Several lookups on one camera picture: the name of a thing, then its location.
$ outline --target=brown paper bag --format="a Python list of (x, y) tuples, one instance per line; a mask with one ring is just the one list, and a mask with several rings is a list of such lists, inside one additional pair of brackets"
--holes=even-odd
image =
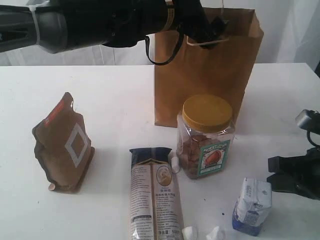
[(51, 182), (50, 191), (78, 190), (95, 152), (86, 134), (84, 117), (73, 110), (73, 101), (66, 92), (32, 130), (36, 140), (34, 154)]
[[(221, 15), (219, 8), (205, 8), (211, 22)], [(245, 89), (264, 36), (254, 10), (224, 9), (229, 20), (226, 41), (213, 49), (187, 44), (168, 65), (155, 66), (155, 124), (177, 126), (177, 114), (186, 99), (196, 94), (212, 94), (228, 101), (237, 120)], [(175, 31), (155, 35), (155, 61), (167, 60), (178, 39)]]

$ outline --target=cotton ball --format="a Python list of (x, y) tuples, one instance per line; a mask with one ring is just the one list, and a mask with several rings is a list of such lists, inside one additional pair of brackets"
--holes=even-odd
[(187, 226), (182, 229), (182, 235), (184, 240), (197, 240), (198, 232), (193, 226)]
[(171, 169), (174, 174), (180, 171), (179, 158), (177, 156), (171, 158)]
[(220, 228), (220, 226), (216, 226), (212, 232), (210, 232), (207, 236), (207, 240), (224, 240), (226, 237), (225, 231)]

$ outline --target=white table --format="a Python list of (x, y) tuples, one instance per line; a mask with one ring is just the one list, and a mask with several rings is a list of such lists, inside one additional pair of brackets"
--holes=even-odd
[[(176, 147), (176, 129), (154, 126), (153, 76), (151, 65), (0, 67), (1, 240), (129, 239), (129, 149)], [(66, 91), (96, 148), (78, 194), (49, 192), (33, 153), (32, 128)], [(228, 240), (256, 239), (231, 225), (242, 181), (266, 180), (270, 157), (306, 153), (295, 124), (303, 109), (320, 110), (320, 79), (306, 64), (254, 66), (224, 171), (201, 180), (178, 173), (184, 223), (199, 240), (217, 225)], [(320, 201), (272, 198), (260, 239), (319, 239)]]

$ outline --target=snack jar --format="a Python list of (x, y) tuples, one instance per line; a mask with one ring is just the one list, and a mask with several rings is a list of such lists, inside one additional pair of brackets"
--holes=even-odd
[(191, 179), (221, 171), (235, 137), (233, 111), (224, 99), (195, 95), (187, 99), (177, 116), (176, 154)]

